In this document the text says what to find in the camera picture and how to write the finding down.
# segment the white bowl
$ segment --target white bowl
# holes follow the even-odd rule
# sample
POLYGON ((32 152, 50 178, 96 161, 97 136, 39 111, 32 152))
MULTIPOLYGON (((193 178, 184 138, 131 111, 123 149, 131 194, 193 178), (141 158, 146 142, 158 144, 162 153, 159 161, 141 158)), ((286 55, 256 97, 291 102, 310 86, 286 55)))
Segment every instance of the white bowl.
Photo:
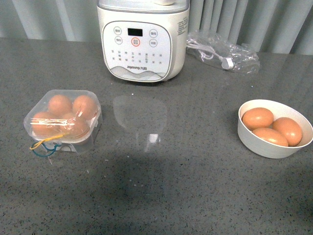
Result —
POLYGON ((238 135, 242 143, 252 152, 266 158, 285 158, 309 145, 313 141, 313 127, 298 111, 287 105, 265 99, 255 99, 244 103, 238 112, 238 135), (288 117, 295 120, 302 129, 302 140, 296 147, 284 147, 264 141, 257 137, 242 122, 244 113, 253 108, 267 108, 274 114, 274 120, 288 117))

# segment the button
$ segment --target button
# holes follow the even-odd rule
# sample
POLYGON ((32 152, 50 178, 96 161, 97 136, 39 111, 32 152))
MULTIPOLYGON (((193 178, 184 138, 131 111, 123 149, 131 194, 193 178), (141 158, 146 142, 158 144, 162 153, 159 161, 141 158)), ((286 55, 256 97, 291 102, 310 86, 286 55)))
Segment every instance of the button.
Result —
POLYGON ((123 40, 121 37, 115 37, 115 42, 120 45, 122 44, 123 40))
POLYGON ((156 47, 157 46, 157 40, 151 39, 149 44, 150 44, 151 47, 156 47))
POLYGON ((140 40, 138 38, 132 38, 132 44, 137 47, 140 45, 140 40))
POLYGON ((121 28, 120 28, 120 27, 114 27, 114 33, 115 33, 116 35, 121 35, 121 33, 122 33, 121 28))
POLYGON ((150 37, 155 38, 157 36, 157 31, 155 29, 151 29, 149 35, 150 37))

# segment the white kitchen appliance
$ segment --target white kitchen appliance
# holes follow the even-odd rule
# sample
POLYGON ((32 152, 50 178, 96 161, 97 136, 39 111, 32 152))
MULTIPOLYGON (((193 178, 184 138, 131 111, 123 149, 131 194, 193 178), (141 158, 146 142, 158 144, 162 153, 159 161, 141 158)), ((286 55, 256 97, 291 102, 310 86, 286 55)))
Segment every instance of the white kitchen appliance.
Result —
POLYGON ((189 0, 99 0, 104 62, 116 77, 165 81, 185 61, 189 0))

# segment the clear plastic bag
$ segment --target clear plastic bag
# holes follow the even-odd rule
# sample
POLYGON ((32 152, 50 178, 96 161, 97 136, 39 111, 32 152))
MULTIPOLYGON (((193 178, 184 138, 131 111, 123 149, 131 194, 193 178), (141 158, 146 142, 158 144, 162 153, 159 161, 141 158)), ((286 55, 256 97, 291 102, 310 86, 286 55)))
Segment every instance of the clear plastic bag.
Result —
POLYGON ((217 33, 189 33, 186 52, 208 65, 232 72, 257 73, 260 69, 259 57, 248 44, 232 44, 217 33))

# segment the egg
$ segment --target egg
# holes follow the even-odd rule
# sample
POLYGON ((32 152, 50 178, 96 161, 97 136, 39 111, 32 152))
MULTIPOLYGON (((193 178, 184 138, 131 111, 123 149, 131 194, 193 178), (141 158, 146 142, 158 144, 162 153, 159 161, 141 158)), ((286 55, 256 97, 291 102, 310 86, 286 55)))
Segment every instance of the egg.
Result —
POLYGON ((52 137, 60 134, 57 117, 50 112, 39 112, 31 119, 31 126, 36 136, 52 137))
POLYGON ((83 117, 86 120, 90 120, 96 116, 98 112, 98 106, 91 97, 87 95, 81 95, 73 102, 73 112, 78 117, 83 117))
POLYGON ((254 129, 252 133, 267 142, 288 147, 288 141, 285 138, 285 136, 283 136, 281 133, 273 129, 262 127, 254 129))
POLYGON ((65 125, 60 126, 65 138, 77 139, 88 133, 89 126, 84 118, 77 117, 74 113, 65 114, 61 118, 66 120, 65 125))
POLYGON ((302 139, 301 127, 289 117, 278 118, 273 122, 272 128, 285 136, 290 147, 297 146, 302 139))
POLYGON ((269 127, 274 121, 274 114, 266 108, 253 108, 245 112, 243 123, 249 130, 269 127))
POLYGON ((72 112, 72 102, 66 95, 57 94, 48 103, 48 110, 52 114, 60 117, 72 112))

